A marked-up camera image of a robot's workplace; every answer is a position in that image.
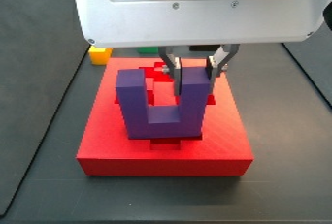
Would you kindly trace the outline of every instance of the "green block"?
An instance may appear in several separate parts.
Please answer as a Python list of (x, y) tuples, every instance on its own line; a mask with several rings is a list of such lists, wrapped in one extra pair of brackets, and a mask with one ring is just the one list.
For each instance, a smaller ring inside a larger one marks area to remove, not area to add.
[(141, 54), (156, 54), (156, 53), (159, 53), (159, 47), (138, 48), (138, 53), (141, 53)]

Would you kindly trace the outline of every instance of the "screw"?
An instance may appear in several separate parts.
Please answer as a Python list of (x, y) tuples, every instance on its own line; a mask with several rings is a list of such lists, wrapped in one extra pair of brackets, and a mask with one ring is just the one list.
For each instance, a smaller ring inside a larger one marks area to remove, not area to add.
[(231, 5), (232, 5), (234, 8), (236, 8), (238, 5), (239, 5), (239, 1), (234, 1), (234, 2), (231, 3)]
[(227, 64), (227, 65), (224, 66), (223, 71), (227, 72), (228, 69), (229, 69), (229, 64)]
[(171, 68), (168, 67), (168, 65), (163, 66), (163, 73), (164, 74), (171, 74)]
[(175, 4), (173, 4), (173, 9), (175, 9), (175, 10), (179, 10), (180, 7), (181, 7), (180, 3), (175, 3)]

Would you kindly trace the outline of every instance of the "red base block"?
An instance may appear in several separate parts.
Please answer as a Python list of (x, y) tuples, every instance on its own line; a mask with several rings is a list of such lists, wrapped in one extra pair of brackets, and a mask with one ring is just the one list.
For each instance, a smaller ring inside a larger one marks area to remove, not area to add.
[[(207, 106), (203, 137), (129, 140), (116, 100), (120, 69), (155, 67), (157, 59), (112, 58), (92, 111), (77, 159), (90, 176), (242, 176), (254, 153), (225, 75), (216, 82), (215, 103)], [(184, 60), (184, 66), (205, 66)], [(155, 93), (168, 83), (155, 84)]]

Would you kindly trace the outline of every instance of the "black table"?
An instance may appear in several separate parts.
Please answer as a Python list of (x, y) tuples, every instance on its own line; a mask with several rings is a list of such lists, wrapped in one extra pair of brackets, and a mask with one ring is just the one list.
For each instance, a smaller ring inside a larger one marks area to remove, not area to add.
[(2, 223), (332, 222), (331, 109), (283, 45), (244, 45), (229, 64), (256, 154), (243, 177), (84, 174), (76, 153), (104, 70), (86, 58)]

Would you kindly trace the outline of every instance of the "purple block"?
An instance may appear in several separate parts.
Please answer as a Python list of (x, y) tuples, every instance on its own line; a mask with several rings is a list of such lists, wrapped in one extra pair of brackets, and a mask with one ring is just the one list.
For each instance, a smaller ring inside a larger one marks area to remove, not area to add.
[(140, 138), (146, 133), (148, 124), (145, 70), (121, 70), (116, 89), (129, 137)]
[(117, 94), (132, 139), (201, 135), (211, 82), (203, 67), (183, 69), (183, 94), (177, 106), (149, 106), (145, 71), (121, 70)]

